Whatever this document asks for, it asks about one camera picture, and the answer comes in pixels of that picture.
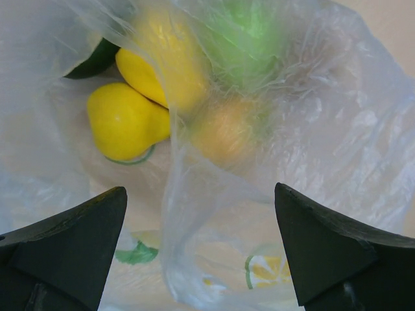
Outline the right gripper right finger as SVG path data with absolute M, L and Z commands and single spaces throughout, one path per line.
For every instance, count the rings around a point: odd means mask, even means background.
M 414 239 L 366 225 L 277 183 L 275 210 L 306 310 L 413 310 Z

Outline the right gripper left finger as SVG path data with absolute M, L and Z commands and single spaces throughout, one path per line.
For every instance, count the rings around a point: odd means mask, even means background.
M 115 187 L 1 235 L 2 310 L 97 310 L 127 206 Z

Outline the yellow toy pear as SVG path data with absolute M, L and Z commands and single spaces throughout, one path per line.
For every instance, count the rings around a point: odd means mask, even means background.
M 114 161 L 137 158 L 170 136 L 169 111 L 121 82 L 97 88 L 87 113 L 95 145 Z

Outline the clear plastic bag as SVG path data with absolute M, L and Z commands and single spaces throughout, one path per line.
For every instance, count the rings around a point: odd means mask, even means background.
M 364 224 L 403 230 L 414 202 L 413 79 L 352 9 L 280 1 L 274 74 L 248 89 L 230 86 L 205 48 L 221 2 L 1 2 L 1 235 L 124 187 L 97 310 L 300 310 L 277 183 Z M 116 59 L 97 76 L 65 76 L 103 38 L 149 60 L 136 43 L 147 9 L 184 16 L 210 64 L 209 86 L 185 113 L 143 95 L 169 111 L 170 136 L 114 161 L 95 145 L 87 100 L 106 84 L 129 85 Z M 254 105 L 255 149 L 218 166 L 191 132 L 235 99 Z

